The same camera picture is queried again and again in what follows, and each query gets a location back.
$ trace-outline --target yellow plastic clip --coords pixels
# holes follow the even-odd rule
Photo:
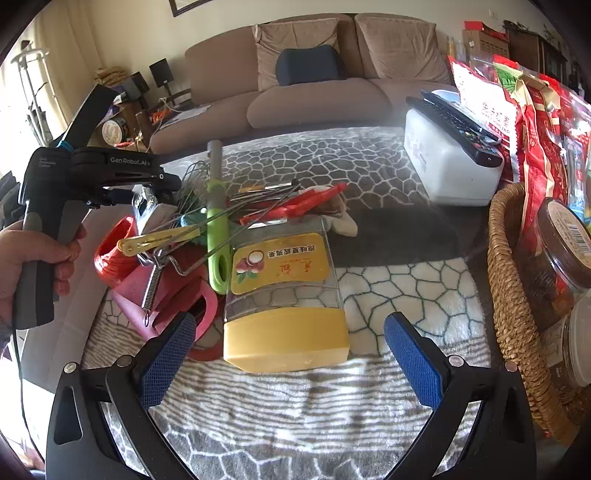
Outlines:
[[[160,247],[172,238],[174,238],[174,242],[176,243],[192,240],[199,235],[201,235],[201,231],[199,228],[195,228],[194,225],[180,226],[178,228],[170,228],[160,232],[122,238],[117,242],[117,248],[123,252],[126,257],[133,257],[146,250]]]

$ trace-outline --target blue gripper pad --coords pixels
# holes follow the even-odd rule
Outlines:
[[[400,312],[391,313],[384,320],[384,336],[386,343],[398,361],[400,368],[411,384],[421,405],[436,410],[443,398],[443,383],[441,375],[432,366],[415,339],[402,325],[419,333]]]
[[[173,325],[175,321],[180,321],[180,323]],[[165,340],[164,346],[156,353],[154,360],[139,378],[139,400],[144,410],[160,405],[164,399],[183,359],[193,346],[196,328],[193,315],[181,312],[164,329],[160,337],[149,340],[149,342],[158,341],[162,337],[169,336]]]

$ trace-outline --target sofa seat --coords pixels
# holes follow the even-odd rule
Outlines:
[[[260,94],[249,92],[218,100],[206,112],[157,131],[150,141],[152,151],[168,154],[214,138],[223,140],[247,134],[252,127],[246,112]]]
[[[379,88],[388,97],[388,100],[390,100],[392,111],[388,119],[388,124],[395,127],[404,127],[406,123],[406,114],[408,112],[406,97],[423,98],[421,90],[432,92],[433,90],[444,89],[457,92],[455,87],[447,83],[391,79],[371,79],[369,82]]]
[[[272,87],[248,108],[254,128],[327,122],[382,122],[390,114],[384,94],[361,78]]]

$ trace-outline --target white storage box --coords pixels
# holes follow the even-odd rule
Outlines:
[[[488,205],[501,178],[498,167],[478,165],[447,132],[414,109],[407,113],[406,149],[432,202]]]

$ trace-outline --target finger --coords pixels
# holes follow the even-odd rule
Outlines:
[[[67,260],[72,254],[70,248],[41,232],[7,232],[6,245],[13,260],[20,262],[42,260],[55,264]]]
[[[78,260],[78,256],[82,251],[82,247],[78,243],[78,240],[74,240],[67,245],[68,249],[70,250],[70,258],[68,259],[70,262],[75,262]]]
[[[58,280],[68,280],[74,274],[74,264],[72,262],[63,262],[56,265],[54,276]]]
[[[66,280],[54,280],[53,290],[61,297],[70,293],[70,283]]]
[[[19,220],[18,222],[14,222],[12,225],[8,225],[5,230],[22,230],[23,223],[25,223],[25,220]]]
[[[86,231],[84,225],[80,224],[78,231],[76,232],[76,240],[82,240],[86,235],[88,235],[88,231]]]

